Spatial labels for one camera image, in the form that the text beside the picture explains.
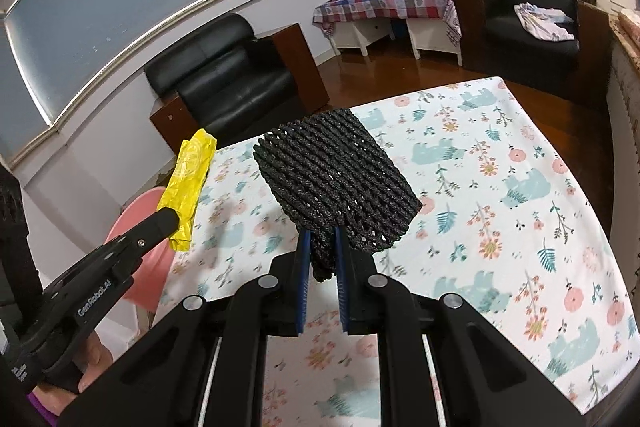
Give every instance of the pink stool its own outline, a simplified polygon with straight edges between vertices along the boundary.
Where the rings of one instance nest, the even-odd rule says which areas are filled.
[[[155,187],[137,197],[114,223],[105,243],[153,214],[163,193],[164,187]],[[155,312],[174,255],[175,251],[169,246],[168,239],[150,250],[142,258],[140,268],[133,274],[133,286],[124,294],[124,298],[145,310]]]

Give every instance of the wooden floor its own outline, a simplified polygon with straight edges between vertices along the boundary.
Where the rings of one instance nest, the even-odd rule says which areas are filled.
[[[419,89],[490,76],[464,70],[456,56],[422,52],[415,60],[408,41],[382,40],[369,57],[345,50],[319,66],[333,107],[354,107]],[[613,150],[608,114],[598,114],[530,87],[507,86],[558,151],[585,191],[609,235],[613,208]]]

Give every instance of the floral tablecloth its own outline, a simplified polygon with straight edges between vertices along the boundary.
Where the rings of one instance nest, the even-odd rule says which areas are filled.
[[[638,361],[636,322],[589,201],[503,81],[353,112],[423,203],[408,233],[375,254],[378,269],[414,293],[464,296],[581,412],[597,404]],[[193,293],[233,294],[295,248],[255,142],[216,152],[191,250],[175,257],[157,319]],[[342,333],[335,278],[311,280],[304,334],[269,339],[263,426],[378,426],[376,346],[374,335]]]

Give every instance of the checkered tablecloth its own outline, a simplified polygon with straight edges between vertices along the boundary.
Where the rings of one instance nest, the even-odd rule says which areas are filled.
[[[449,39],[460,42],[460,26],[453,0],[335,0],[314,10],[314,23],[325,35],[333,35],[334,23],[387,17],[395,19],[443,19]]]

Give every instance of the black foam net sleeve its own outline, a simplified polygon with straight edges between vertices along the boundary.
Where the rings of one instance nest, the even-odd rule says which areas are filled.
[[[348,109],[281,125],[258,140],[254,158],[289,219],[312,231],[319,282],[335,273],[333,227],[344,225],[353,248],[374,253],[400,239],[422,207]]]

